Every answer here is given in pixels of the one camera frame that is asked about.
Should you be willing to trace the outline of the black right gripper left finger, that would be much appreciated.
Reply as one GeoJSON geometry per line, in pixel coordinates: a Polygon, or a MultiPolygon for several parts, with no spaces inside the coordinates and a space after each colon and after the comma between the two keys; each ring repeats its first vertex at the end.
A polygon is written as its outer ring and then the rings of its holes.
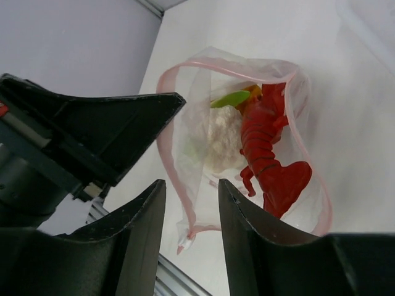
{"type": "Polygon", "coordinates": [[[152,295],[166,183],[71,234],[1,229],[2,295],[152,295]]]}

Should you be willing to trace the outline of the red toy lobster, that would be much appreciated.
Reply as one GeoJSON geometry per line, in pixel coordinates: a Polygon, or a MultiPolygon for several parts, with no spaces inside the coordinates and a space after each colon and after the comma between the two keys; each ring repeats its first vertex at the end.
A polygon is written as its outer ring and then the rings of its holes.
{"type": "Polygon", "coordinates": [[[256,195],[251,179],[257,179],[263,191],[263,209],[276,218],[291,208],[312,177],[306,161],[282,166],[273,152],[273,145],[280,141],[283,128],[288,125],[285,86],[286,83],[260,86],[262,98],[245,109],[240,132],[240,154],[247,161],[240,177],[250,197],[256,195]]]}

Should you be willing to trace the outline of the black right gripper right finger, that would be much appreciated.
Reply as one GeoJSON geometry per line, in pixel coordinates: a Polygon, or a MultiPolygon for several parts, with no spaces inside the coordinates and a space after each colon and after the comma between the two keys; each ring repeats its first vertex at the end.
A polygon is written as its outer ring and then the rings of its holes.
{"type": "Polygon", "coordinates": [[[394,294],[393,234],[318,237],[265,212],[227,179],[218,199],[230,294],[394,294]]]}

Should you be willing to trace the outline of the white toy cauliflower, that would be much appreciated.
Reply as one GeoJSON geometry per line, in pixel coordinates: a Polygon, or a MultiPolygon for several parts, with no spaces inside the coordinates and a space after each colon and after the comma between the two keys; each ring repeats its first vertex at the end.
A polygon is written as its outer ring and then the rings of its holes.
{"type": "Polygon", "coordinates": [[[210,110],[207,132],[207,154],[204,166],[214,174],[239,169],[245,164],[240,154],[242,116],[232,106],[210,110]]]}

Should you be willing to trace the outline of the clear zip top bag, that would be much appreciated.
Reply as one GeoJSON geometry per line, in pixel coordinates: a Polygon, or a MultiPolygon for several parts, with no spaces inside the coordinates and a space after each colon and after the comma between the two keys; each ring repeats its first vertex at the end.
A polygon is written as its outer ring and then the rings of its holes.
{"type": "Polygon", "coordinates": [[[183,209],[179,251],[225,227],[221,179],[279,221],[316,236],[330,230],[331,201],[306,147],[311,83],[301,66],[210,47],[163,72],[156,90],[186,99],[157,139],[183,209]]]}

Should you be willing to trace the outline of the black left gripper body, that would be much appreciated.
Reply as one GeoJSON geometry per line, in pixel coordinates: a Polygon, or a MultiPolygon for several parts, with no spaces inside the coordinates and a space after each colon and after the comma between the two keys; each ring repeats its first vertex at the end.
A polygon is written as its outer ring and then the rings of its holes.
{"type": "Polygon", "coordinates": [[[89,113],[103,117],[106,98],[55,94],[33,86],[1,87],[1,226],[37,228],[71,194],[108,194],[103,141],[89,113]]]}

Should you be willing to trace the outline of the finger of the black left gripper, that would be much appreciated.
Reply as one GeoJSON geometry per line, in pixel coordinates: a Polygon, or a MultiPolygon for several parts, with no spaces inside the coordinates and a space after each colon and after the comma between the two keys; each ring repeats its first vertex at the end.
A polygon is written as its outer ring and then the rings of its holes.
{"type": "Polygon", "coordinates": [[[85,184],[116,186],[185,103],[176,92],[67,96],[1,75],[1,120],[85,184]]]}

